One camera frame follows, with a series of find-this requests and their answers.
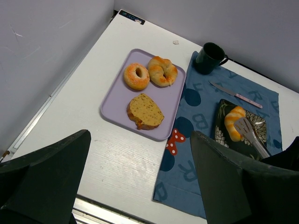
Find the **striped croissant bread roll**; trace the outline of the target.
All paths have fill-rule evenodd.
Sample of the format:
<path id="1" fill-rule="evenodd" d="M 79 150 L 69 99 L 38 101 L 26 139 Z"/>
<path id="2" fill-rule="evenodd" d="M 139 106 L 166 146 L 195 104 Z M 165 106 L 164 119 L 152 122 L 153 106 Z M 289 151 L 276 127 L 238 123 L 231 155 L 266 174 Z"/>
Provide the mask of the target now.
<path id="1" fill-rule="evenodd" d="M 232 109 L 224 118 L 224 124 L 228 131 L 228 134 L 233 142 L 239 142 L 242 139 L 242 136 L 238 133 L 236 128 L 234 127 L 234 123 L 246 116 L 245 110 L 240 107 L 236 106 L 234 109 Z"/>

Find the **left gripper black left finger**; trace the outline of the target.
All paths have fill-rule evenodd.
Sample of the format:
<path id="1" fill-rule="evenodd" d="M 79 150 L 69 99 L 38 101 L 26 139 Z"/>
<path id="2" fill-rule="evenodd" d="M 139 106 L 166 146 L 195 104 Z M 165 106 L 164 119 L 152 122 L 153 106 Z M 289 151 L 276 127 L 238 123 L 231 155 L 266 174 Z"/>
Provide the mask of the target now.
<path id="1" fill-rule="evenodd" d="M 2 224 L 74 224 L 91 133 L 80 130 L 0 165 Z"/>

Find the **metal tongs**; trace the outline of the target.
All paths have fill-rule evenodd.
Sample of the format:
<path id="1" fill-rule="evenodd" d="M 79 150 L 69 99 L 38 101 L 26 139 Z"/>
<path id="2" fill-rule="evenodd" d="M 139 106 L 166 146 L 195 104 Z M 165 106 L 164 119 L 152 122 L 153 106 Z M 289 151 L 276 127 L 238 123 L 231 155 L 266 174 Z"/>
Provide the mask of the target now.
<path id="1" fill-rule="evenodd" d="M 259 141 L 259 138 L 255 135 L 251 123 L 246 117 L 236 120 L 234 122 L 234 127 L 241 136 L 246 138 L 251 143 L 262 159 L 270 157 L 267 148 Z"/>

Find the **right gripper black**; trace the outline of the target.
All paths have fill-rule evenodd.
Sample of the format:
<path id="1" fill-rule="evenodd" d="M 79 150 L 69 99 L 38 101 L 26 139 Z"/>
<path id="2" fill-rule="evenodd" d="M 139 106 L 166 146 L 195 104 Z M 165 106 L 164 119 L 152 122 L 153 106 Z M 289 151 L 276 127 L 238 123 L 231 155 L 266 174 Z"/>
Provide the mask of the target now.
<path id="1" fill-rule="evenodd" d="M 293 171 L 299 171 L 299 136 L 283 152 L 268 158 L 262 159 L 261 162 Z"/>

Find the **brown bread slice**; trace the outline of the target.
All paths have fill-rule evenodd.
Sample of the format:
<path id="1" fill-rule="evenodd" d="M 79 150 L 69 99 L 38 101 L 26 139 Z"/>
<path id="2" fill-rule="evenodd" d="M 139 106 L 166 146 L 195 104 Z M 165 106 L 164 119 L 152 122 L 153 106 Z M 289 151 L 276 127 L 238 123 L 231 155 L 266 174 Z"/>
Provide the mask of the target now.
<path id="1" fill-rule="evenodd" d="M 127 106 L 127 115 L 138 130 L 153 130 L 159 127 L 164 115 L 157 104 L 146 94 L 134 97 Z"/>

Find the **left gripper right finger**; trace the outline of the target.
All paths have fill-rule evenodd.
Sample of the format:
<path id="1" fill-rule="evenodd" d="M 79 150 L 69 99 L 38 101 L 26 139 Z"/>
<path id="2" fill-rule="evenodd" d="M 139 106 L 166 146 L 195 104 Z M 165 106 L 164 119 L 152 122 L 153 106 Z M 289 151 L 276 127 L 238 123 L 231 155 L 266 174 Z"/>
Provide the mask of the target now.
<path id="1" fill-rule="evenodd" d="M 298 223 L 298 171 L 254 160 L 199 131 L 190 144 L 209 224 Z"/>

